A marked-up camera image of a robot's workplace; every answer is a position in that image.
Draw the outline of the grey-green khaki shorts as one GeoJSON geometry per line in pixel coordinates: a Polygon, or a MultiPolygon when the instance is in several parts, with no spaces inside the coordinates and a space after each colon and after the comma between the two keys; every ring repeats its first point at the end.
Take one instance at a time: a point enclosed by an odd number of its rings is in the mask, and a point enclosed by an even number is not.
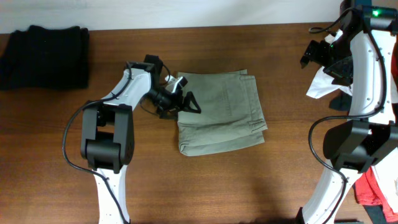
{"type": "Polygon", "coordinates": [[[247,70],[178,73],[187,79],[201,113],[179,112],[178,149],[185,156],[235,151],[264,143],[267,129],[256,79],[247,70]]]}

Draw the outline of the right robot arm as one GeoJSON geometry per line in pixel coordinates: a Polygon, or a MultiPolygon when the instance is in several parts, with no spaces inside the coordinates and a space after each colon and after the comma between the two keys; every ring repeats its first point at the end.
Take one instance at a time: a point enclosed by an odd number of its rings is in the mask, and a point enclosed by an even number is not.
{"type": "Polygon", "coordinates": [[[349,113],[323,140],[324,167],[311,199],[299,209],[298,224],[333,223],[352,185],[397,147],[391,100],[391,62],[397,37],[397,10],[371,1],[343,1],[332,43],[311,41],[301,58],[323,66],[337,85],[352,89],[349,113]]]}

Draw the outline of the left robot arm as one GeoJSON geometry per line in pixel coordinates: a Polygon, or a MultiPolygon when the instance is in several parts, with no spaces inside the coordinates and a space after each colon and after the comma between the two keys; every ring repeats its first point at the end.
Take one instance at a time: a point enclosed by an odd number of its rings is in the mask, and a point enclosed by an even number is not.
{"type": "Polygon", "coordinates": [[[161,119],[177,119],[181,111],[201,113],[192,92],[183,92],[185,77],[160,82],[164,63],[156,55],[128,62],[120,82],[104,98],[83,109],[81,156],[93,173],[100,223],[130,223],[126,205],[126,173],[134,154],[133,111],[144,98],[161,119]]]}

